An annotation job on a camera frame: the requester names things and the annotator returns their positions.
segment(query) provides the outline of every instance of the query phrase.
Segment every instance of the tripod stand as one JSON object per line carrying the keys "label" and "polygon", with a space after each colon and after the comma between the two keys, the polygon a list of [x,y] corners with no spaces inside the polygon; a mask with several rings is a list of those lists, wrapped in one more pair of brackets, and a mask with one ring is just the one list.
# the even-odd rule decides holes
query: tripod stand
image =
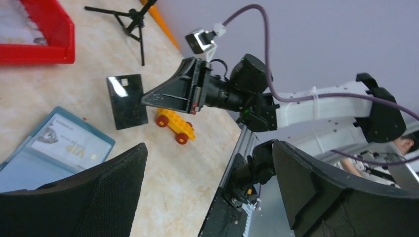
{"label": "tripod stand", "polygon": [[[112,11],[112,10],[106,10],[102,8],[96,8],[96,7],[90,7],[85,6],[84,9],[87,11],[95,11],[105,14],[112,14],[117,19],[118,23],[121,25],[124,33],[136,40],[140,43],[140,50],[141,50],[141,65],[144,66],[144,46],[143,46],[143,32],[142,28],[144,27],[144,15],[147,13],[147,11],[153,6],[157,0],[148,0],[147,3],[143,6],[143,8],[140,11],[136,11],[135,9],[130,9],[128,13],[125,12],[119,12],[119,11]],[[129,17],[132,19],[132,22],[125,27],[124,23],[121,20],[121,16]],[[135,28],[138,27],[139,36],[135,36],[132,34],[132,32],[135,30]]]}

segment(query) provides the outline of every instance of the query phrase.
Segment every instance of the vip card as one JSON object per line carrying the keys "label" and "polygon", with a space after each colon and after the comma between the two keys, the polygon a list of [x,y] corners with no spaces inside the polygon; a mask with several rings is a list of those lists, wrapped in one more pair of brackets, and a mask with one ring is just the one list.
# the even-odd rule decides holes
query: vip card
{"label": "vip card", "polygon": [[51,118],[31,144],[32,149],[81,170],[101,163],[111,147],[60,114]]}

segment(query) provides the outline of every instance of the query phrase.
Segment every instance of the black mesh pad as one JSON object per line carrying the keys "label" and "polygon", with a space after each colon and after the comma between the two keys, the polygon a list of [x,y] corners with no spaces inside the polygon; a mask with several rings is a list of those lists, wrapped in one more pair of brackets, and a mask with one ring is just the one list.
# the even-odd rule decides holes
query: black mesh pad
{"label": "black mesh pad", "polygon": [[146,160],[141,143],[37,190],[0,194],[0,236],[128,237]]}

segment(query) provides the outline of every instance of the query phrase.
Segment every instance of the black cable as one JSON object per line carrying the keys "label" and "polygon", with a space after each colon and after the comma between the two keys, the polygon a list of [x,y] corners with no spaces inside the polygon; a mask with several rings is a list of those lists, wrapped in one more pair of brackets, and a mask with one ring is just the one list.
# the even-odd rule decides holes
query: black cable
{"label": "black cable", "polygon": [[219,62],[219,63],[221,63],[222,65],[224,65],[224,67],[225,67],[224,79],[225,79],[226,81],[228,81],[228,79],[227,79],[227,71],[228,71],[228,66],[227,66],[227,64],[226,64],[223,60],[218,59],[218,58],[216,58],[216,59],[212,59],[212,60],[210,61],[210,63],[212,63],[212,62]]}
{"label": "black cable", "polygon": [[379,155],[393,155],[393,156],[397,156],[399,158],[402,158],[403,160],[406,160],[406,158],[404,156],[401,156],[399,154],[396,153],[390,153],[390,152],[374,152],[373,154],[379,154]]}
{"label": "black cable", "polygon": [[391,176],[390,174],[386,174],[386,173],[383,173],[383,172],[381,172],[381,171],[378,171],[378,170],[375,170],[375,169],[371,169],[371,168],[369,168],[369,167],[365,167],[365,171],[366,171],[368,174],[371,174],[371,175],[374,175],[374,176],[380,177],[380,178],[382,178],[382,179],[387,179],[387,180],[389,180],[389,181],[392,181],[392,182],[396,183],[396,180],[394,180],[393,176]]}

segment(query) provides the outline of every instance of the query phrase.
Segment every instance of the white cable connector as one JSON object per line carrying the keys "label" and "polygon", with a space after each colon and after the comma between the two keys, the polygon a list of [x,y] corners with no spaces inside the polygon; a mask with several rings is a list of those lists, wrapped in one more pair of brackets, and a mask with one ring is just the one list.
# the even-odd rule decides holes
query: white cable connector
{"label": "white cable connector", "polygon": [[260,198],[256,199],[256,203],[253,205],[253,211],[260,211],[262,208],[260,207],[260,203],[262,200]]}
{"label": "white cable connector", "polygon": [[212,27],[212,30],[214,31],[214,33],[218,36],[221,37],[223,34],[225,34],[225,32],[227,31],[225,29],[225,26],[223,26],[223,24],[221,23],[215,23],[214,26]]}

